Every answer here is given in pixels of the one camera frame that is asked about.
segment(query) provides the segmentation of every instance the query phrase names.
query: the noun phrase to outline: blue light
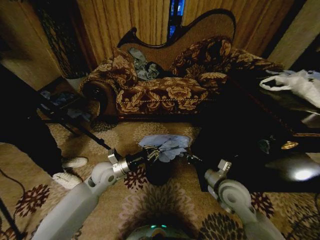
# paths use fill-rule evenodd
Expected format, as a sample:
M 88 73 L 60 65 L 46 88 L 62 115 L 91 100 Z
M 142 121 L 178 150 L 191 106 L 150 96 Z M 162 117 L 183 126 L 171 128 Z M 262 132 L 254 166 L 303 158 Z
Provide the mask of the blue light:
M 178 3 L 178 16 L 182 16 L 184 14 L 185 8 L 185 0 L 179 0 Z
M 176 26 L 174 26 L 174 25 L 170 26 L 170 33 L 169 33 L 170 38 L 174 34 L 175 30 L 176 30 Z
M 174 8 L 175 8 L 175 0 L 172 0 L 172 4 L 171 4 L 171 16 L 174 15 Z

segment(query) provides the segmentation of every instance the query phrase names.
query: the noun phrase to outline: white sneaker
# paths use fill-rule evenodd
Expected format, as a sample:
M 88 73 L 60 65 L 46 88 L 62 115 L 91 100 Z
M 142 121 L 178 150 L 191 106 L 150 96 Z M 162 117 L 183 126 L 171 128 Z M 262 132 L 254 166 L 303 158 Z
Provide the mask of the white sneaker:
M 87 164 L 88 158 L 86 157 L 73 157 L 73 158 L 63 158 L 61 160 L 62 167 L 65 168 L 80 168 Z
M 73 189 L 75 186 L 82 183 L 82 180 L 79 177 L 68 172 L 58 172 L 52 176 L 52 179 L 66 189 Z

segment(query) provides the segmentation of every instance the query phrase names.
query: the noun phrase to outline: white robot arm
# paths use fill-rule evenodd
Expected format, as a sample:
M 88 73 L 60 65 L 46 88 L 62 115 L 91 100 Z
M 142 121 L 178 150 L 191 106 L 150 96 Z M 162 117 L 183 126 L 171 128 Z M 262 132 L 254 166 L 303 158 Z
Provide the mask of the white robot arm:
M 141 152 L 122 158 L 112 149 L 108 153 L 110 162 L 97 164 L 90 177 L 72 189 L 43 219 L 33 240 L 69 240 L 82 226 L 98 204 L 100 195 L 117 180 L 133 171 L 142 163 L 153 163 L 159 156 L 155 146 L 145 146 Z M 192 161 L 201 161 L 188 155 Z M 239 182 L 226 179 L 230 162 L 221 160 L 215 172 L 208 169 L 204 178 L 208 191 L 228 212 L 234 211 L 243 223 L 249 240 L 284 240 L 279 230 L 263 214 L 251 205 L 249 191 Z
M 188 156 L 190 162 L 200 161 L 196 156 Z M 209 193 L 219 202 L 227 212 L 235 212 L 244 228 L 248 240 L 284 240 L 280 231 L 262 213 L 251 205 L 248 189 L 240 182 L 226 179 L 231 162 L 221 160 L 218 171 L 208 169 L 204 178 L 208 183 Z

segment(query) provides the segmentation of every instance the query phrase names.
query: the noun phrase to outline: carpet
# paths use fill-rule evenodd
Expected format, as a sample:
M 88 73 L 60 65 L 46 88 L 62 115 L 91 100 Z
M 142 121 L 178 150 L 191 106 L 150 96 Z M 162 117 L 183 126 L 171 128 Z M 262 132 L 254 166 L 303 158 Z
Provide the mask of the carpet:
M 93 167 L 107 158 L 107 151 L 85 135 L 74 136 L 58 124 L 50 131 L 65 157 L 84 156 L 86 166 L 72 171 L 85 180 Z M 178 134 L 195 139 L 199 128 L 190 123 L 122 122 L 98 127 L 94 134 L 125 156 L 140 150 L 146 135 Z M 32 238 L 41 220 L 68 193 L 31 159 L 9 144 L 0 144 L 1 170 L 23 185 L 0 174 L 0 196 L 14 216 L 25 239 Z M 313 193 L 252 192 L 252 205 L 265 214 L 286 239 L 320 239 L 320 217 Z M 179 225 L 192 238 L 242 240 L 239 218 L 225 212 L 208 193 L 201 192 L 196 170 L 183 158 L 174 160 L 173 174 L 163 186 L 153 186 L 143 167 L 131 172 L 102 194 L 98 206 L 73 236 L 73 240 L 121 240 L 137 227 L 162 222 Z M 15 235 L 3 215 L 0 240 Z

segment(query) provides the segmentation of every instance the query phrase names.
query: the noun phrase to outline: curtain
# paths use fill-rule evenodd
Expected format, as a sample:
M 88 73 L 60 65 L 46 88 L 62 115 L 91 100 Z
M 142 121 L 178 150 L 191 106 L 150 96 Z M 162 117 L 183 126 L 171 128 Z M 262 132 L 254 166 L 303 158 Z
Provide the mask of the curtain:
M 212 9 L 230 10 L 236 19 L 233 46 L 261 56 L 294 0 L 185 0 L 182 25 Z
M 132 28 L 147 44 L 167 40 L 170 0 L 77 0 L 96 62 L 113 55 L 112 48 Z

